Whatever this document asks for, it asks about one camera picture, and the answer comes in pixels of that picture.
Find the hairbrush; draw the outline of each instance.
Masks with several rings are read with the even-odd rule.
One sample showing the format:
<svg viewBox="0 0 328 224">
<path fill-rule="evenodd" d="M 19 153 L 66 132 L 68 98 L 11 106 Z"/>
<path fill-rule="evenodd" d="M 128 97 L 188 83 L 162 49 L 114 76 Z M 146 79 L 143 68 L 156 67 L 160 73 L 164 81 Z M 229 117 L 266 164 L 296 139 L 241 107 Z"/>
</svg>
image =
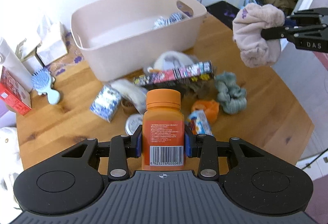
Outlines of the hairbrush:
<svg viewBox="0 0 328 224">
<path fill-rule="evenodd" d="M 32 83 L 34 89 L 38 92 L 38 95 L 48 95 L 48 101 L 50 104 L 55 105 L 60 100 L 60 94 L 58 91 L 51 89 L 55 78 L 50 75 L 47 68 L 42 68 L 32 75 Z"/>
</svg>

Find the silver screw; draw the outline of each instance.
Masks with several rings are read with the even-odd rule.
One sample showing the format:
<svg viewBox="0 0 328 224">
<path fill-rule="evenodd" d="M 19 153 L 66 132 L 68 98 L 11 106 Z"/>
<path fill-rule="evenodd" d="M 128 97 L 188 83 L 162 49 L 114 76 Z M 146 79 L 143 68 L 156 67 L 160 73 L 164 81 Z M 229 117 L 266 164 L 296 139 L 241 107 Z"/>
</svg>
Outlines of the silver screw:
<svg viewBox="0 0 328 224">
<path fill-rule="evenodd" d="M 204 169 L 200 172 L 200 174 L 204 177 L 213 177 L 216 175 L 216 171 L 212 169 Z"/>
<path fill-rule="evenodd" d="M 110 172 L 113 177 L 122 177 L 126 174 L 126 171 L 123 169 L 115 169 Z"/>
</svg>

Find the orange bottle cap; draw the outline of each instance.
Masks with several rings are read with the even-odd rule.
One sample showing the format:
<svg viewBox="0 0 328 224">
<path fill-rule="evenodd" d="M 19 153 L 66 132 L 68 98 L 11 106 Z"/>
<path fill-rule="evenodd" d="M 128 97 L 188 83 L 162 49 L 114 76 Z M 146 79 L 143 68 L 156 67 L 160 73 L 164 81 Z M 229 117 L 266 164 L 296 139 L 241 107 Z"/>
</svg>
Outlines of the orange bottle cap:
<svg viewBox="0 0 328 224">
<path fill-rule="evenodd" d="M 180 92 L 172 89 L 154 89 L 147 92 L 147 110 L 152 107 L 181 108 Z"/>
</svg>

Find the red box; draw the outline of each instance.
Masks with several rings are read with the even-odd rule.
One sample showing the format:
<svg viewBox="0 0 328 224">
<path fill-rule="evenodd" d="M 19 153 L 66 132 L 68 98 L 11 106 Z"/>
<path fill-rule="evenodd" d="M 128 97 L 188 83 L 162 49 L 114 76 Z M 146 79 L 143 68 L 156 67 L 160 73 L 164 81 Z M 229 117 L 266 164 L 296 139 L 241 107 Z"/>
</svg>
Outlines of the red box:
<svg viewBox="0 0 328 224">
<path fill-rule="evenodd" d="M 30 94 L 2 67 L 0 76 L 0 99 L 19 114 L 25 115 L 31 108 Z"/>
</svg>

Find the silver can lid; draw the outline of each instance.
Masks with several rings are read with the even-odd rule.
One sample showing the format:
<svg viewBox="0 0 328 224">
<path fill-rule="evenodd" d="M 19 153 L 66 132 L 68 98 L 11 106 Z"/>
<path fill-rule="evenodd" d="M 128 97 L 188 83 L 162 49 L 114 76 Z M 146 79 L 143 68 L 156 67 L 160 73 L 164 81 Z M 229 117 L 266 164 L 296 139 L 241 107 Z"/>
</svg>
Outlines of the silver can lid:
<svg viewBox="0 0 328 224">
<path fill-rule="evenodd" d="M 143 115 L 133 114 L 126 120 L 125 123 L 125 132 L 128 135 L 133 135 L 136 129 L 142 124 Z"/>
</svg>

